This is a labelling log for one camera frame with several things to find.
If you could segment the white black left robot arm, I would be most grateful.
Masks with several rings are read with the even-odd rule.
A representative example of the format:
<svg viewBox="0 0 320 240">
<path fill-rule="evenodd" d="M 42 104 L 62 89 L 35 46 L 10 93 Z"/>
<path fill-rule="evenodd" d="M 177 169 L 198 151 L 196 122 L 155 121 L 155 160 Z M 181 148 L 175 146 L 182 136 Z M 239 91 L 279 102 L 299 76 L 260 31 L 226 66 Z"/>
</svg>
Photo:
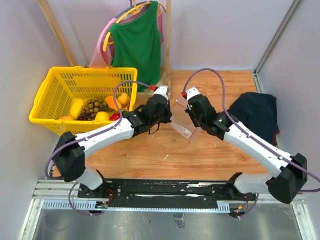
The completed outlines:
<svg viewBox="0 0 320 240">
<path fill-rule="evenodd" d="M 86 166 L 86 159 L 114 143 L 150 134 L 151 128 L 169 123 L 171 117 L 169 98 L 155 93 L 145 105 L 112 124 L 80 135 L 64 133 L 54 149 L 53 162 L 64 182 L 78 182 L 88 187 L 96 198 L 101 198 L 107 193 L 107 185 L 97 170 Z"/>
</svg>

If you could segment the red apple toy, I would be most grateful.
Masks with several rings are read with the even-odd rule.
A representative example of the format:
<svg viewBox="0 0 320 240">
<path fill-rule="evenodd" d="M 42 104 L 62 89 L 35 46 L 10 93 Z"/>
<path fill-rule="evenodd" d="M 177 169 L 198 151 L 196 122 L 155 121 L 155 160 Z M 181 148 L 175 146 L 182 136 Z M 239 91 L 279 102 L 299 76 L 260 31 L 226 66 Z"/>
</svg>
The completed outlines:
<svg viewBox="0 0 320 240">
<path fill-rule="evenodd" d="M 111 117 L 110 117 L 110 121 L 117 121 L 117 120 L 119 120 L 121 118 L 121 115 L 120 115 L 120 113 L 115 113 L 115 114 L 113 114 Z"/>
</svg>

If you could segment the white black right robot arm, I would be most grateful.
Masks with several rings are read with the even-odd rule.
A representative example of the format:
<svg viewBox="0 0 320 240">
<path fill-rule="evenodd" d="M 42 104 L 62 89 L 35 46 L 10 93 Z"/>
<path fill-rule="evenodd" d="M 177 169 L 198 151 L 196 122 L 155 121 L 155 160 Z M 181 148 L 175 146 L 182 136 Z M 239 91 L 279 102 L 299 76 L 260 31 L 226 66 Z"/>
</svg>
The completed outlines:
<svg viewBox="0 0 320 240">
<path fill-rule="evenodd" d="M 302 154 L 293 156 L 282 151 L 234 117 L 217 113 L 209 99 L 196 88 L 188 90 L 183 97 L 187 100 L 186 113 L 196 128 L 240 148 L 268 171 L 260 175 L 236 173 L 226 188 L 230 199 L 238 200 L 244 194 L 253 193 L 271 194 L 284 204 L 294 200 L 308 180 L 307 159 Z"/>
</svg>

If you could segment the clear orange zip bag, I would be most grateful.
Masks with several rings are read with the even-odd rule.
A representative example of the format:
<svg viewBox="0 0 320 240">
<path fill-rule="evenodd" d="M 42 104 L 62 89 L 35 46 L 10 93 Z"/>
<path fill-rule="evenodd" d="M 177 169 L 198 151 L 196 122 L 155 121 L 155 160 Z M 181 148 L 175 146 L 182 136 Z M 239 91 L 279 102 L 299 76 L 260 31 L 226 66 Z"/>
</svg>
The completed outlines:
<svg viewBox="0 0 320 240">
<path fill-rule="evenodd" d="M 179 95 L 170 108 L 172 113 L 170 126 L 190 144 L 200 134 L 201 129 L 194 126 L 189 114 L 185 112 L 187 106 L 187 100 Z"/>
</svg>

